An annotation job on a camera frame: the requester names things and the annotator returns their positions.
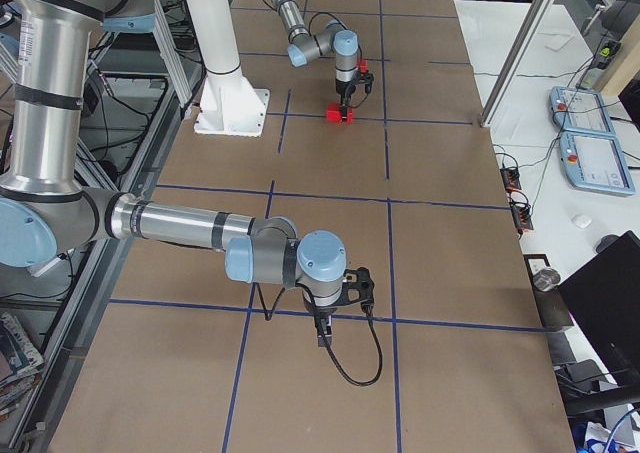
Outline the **lower blue teach pendant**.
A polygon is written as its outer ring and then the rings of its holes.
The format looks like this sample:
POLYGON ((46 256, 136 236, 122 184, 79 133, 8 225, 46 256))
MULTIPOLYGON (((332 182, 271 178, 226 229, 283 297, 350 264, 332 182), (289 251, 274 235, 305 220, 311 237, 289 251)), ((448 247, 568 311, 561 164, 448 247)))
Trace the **lower blue teach pendant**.
POLYGON ((618 196, 636 193, 615 136, 565 131, 559 145, 566 177, 574 188, 618 196))

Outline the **blue teach pendant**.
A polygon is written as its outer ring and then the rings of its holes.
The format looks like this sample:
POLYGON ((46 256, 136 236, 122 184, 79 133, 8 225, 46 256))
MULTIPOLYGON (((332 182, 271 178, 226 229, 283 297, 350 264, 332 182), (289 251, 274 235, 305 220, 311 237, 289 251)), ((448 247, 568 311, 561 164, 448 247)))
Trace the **blue teach pendant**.
POLYGON ((600 93, 569 87, 553 87, 549 93, 552 120, 564 131, 615 133, 600 93))
POLYGON ((615 136, 565 131, 559 145, 566 177, 574 188, 618 196, 636 193, 615 136))

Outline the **orange black connector box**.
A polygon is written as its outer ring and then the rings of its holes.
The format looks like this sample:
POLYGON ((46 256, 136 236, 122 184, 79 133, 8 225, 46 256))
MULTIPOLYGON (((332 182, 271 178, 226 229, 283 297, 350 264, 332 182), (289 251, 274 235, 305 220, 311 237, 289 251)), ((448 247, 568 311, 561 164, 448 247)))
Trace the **orange black connector box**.
POLYGON ((500 169, 504 188, 507 192, 521 191, 520 172, 517 166, 502 167, 500 169))

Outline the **black computer mouse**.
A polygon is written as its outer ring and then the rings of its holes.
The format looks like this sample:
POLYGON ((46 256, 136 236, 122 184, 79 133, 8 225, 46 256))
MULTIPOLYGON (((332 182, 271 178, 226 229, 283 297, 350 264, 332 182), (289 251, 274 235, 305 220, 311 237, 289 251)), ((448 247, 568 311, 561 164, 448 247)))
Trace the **black computer mouse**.
POLYGON ((619 236, 615 234, 608 234, 603 236, 595 246, 595 251, 600 254, 606 248, 614 244, 618 240, 619 236))

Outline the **metal cup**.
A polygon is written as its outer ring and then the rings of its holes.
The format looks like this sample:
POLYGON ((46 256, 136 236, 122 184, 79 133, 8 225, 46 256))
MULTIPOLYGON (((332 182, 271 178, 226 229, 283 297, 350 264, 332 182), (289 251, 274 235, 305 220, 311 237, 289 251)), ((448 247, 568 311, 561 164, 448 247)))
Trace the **metal cup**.
POLYGON ((532 281, 536 290, 547 292, 553 290, 560 284, 561 276, 554 268, 544 267, 533 275, 532 281))

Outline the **small white puck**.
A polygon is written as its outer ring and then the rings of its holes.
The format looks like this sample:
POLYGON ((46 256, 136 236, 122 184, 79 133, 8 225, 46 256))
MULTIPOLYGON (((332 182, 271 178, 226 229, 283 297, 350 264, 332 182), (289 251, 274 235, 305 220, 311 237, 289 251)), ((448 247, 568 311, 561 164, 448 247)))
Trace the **small white puck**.
POLYGON ((586 229, 591 225, 592 219, 585 214, 578 214, 572 218, 572 223, 579 229, 586 229))

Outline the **black monitor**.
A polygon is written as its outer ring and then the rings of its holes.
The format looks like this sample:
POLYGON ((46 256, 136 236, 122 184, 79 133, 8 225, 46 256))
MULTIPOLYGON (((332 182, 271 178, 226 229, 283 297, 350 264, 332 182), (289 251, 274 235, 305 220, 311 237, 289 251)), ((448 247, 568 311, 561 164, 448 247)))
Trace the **black monitor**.
POLYGON ((639 383, 639 238, 627 231, 559 286, 618 385, 639 383))

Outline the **stack of books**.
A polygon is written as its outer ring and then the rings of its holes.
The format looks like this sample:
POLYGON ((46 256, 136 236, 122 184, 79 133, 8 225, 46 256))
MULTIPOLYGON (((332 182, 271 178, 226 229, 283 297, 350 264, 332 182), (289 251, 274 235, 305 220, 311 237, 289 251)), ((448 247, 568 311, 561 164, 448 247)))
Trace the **stack of books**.
POLYGON ((18 318, 1 312, 1 421, 41 380, 44 359, 18 318))

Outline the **aluminium frame post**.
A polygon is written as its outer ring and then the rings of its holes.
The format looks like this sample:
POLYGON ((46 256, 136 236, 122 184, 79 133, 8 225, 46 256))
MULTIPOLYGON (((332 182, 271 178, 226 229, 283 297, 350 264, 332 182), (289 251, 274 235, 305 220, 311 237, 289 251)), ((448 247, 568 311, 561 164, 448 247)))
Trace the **aluminium frame post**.
POLYGON ((534 35, 537 33, 542 20, 554 4, 554 1, 555 0, 534 0, 529 6, 528 12, 479 118, 479 123, 482 127, 491 126, 512 81, 516 77, 520 63, 534 35))

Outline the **upper blue teach pendant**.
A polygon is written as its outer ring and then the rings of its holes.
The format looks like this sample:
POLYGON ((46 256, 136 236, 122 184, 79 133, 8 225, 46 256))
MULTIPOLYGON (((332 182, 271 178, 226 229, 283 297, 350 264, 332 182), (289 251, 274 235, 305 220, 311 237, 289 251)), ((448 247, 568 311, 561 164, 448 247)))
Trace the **upper blue teach pendant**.
POLYGON ((552 120, 564 131, 615 133, 600 93, 569 87, 553 87, 549 93, 552 120))

